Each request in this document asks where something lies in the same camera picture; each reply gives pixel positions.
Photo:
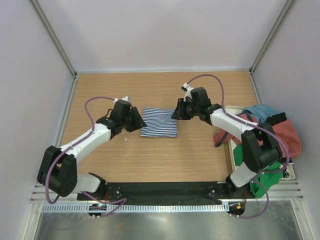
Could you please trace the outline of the blue white striped tank top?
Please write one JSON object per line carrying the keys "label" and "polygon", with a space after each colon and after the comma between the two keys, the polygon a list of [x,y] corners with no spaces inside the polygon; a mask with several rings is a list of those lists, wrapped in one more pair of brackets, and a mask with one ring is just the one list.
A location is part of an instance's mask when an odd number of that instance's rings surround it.
{"label": "blue white striped tank top", "polygon": [[140,131],[141,137],[176,138],[178,136],[177,121],[172,118],[174,109],[144,107],[142,120],[146,123]]}

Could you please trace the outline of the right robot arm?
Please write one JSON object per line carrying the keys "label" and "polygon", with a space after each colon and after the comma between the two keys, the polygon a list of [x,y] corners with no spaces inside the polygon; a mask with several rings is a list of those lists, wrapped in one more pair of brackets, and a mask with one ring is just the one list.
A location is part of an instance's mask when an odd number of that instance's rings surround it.
{"label": "right robot arm", "polygon": [[172,119],[199,117],[241,140],[243,163],[226,178],[225,192],[229,197],[237,198],[243,193],[243,186],[282,159],[279,140],[269,123],[251,122],[227,112],[220,104],[212,104],[203,87],[193,88],[185,83],[181,88],[185,95],[178,99]]}

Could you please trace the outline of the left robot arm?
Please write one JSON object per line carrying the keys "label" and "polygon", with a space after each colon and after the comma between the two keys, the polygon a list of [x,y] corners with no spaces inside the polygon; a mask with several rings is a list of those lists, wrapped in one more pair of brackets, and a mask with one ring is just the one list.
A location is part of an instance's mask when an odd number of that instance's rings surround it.
{"label": "left robot arm", "polygon": [[110,141],[122,130],[131,133],[146,127],[138,109],[126,99],[114,99],[114,107],[94,121],[91,128],[75,140],[55,147],[49,146],[43,155],[37,182],[45,187],[45,197],[50,204],[50,192],[57,197],[71,193],[89,194],[101,200],[106,194],[106,181],[94,174],[79,174],[79,163],[100,145]]}

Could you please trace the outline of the teal tank top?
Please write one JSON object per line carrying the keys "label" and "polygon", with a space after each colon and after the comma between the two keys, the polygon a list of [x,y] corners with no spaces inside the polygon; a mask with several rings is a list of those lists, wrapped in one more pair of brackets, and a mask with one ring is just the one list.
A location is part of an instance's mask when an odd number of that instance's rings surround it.
{"label": "teal tank top", "polygon": [[258,104],[251,107],[245,107],[242,113],[249,114],[254,117],[258,123],[264,123],[267,118],[280,114],[281,112],[273,107],[267,106],[265,104]]}

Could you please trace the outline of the black tank top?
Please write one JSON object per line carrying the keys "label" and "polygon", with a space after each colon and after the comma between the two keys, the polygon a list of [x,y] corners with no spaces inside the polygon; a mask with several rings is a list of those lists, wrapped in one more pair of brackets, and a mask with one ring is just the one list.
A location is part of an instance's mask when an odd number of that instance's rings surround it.
{"label": "black tank top", "polygon": [[271,126],[275,126],[277,124],[285,122],[286,120],[287,120],[286,113],[282,112],[282,113],[278,113],[268,117],[265,122],[270,124]]}

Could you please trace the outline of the red tank top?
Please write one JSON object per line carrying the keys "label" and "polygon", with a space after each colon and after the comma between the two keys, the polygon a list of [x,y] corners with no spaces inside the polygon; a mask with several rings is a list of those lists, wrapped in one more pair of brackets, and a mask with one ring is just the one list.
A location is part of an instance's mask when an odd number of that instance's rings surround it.
{"label": "red tank top", "polygon": [[[290,119],[272,126],[275,135],[284,143],[290,158],[297,158],[302,153],[302,145],[298,133]],[[214,145],[219,147],[223,143],[233,139],[237,145],[241,145],[241,140],[229,134],[225,130],[220,130],[213,138]]]}

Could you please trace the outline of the green tank top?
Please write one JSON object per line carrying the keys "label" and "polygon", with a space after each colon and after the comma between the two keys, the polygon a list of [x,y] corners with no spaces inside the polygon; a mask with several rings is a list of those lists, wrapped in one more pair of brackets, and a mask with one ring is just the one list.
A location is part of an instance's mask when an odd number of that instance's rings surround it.
{"label": "green tank top", "polygon": [[[243,149],[241,144],[238,144],[233,150],[234,162],[237,167],[239,167],[244,162],[242,150]],[[279,161],[277,161],[270,165],[267,170],[276,171],[282,167],[283,165]],[[268,191],[273,185],[278,184],[280,182],[280,179],[283,177],[284,173],[282,171],[276,173],[267,172],[257,177],[255,181],[261,183]],[[250,183],[250,190],[256,198],[261,198],[265,195],[265,190],[259,183]]]}

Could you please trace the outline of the white plastic tray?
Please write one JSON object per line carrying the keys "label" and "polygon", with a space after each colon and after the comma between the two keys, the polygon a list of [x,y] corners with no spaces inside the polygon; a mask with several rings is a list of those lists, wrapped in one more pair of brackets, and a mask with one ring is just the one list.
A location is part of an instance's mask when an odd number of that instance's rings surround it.
{"label": "white plastic tray", "polygon": [[[231,106],[231,105],[227,105],[225,108],[228,113],[233,115],[241,114],[244,109],[243,107],[240,107],[240,106]],[[232,172],[235,172],[239,168],[238,166],[236,166],[235,157],[234,157],[234,149],[236,148],[236,146],[237,144],[233,139],[228,141]],[[280,180],[291,181],[295,179],[296,179],[296,175],[293,169],[293,162],[290,160],[288,166],[283,171],[283,178],[281,178]]]}

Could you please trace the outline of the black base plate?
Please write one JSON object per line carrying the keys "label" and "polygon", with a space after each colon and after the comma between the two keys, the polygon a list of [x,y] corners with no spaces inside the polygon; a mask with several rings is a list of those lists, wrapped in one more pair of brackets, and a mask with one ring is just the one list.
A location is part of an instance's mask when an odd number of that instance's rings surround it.
{"label": "black base plate", "polygon": [[250,186],[229,192],[225,182],[109,182],[89,195],[100,201],[123,198],[129,206],[203,206],[222,200],[254,199]]}

